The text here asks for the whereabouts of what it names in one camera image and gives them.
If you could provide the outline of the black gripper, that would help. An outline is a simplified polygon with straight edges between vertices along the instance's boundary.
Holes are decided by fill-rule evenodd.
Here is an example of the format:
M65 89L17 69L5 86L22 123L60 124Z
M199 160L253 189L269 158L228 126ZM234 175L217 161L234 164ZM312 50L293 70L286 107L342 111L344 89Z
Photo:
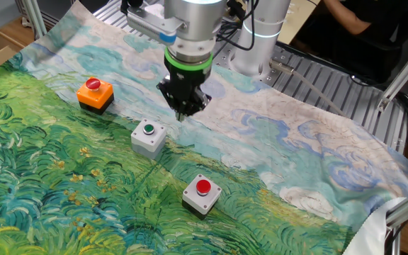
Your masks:
M169 107L174 110L177 121L183 121L183 116L188 117L203 111L212 97L202 92L200 86L210 76L211 67L191 71L169 65L167 69L169 80L162 79L157 88Z

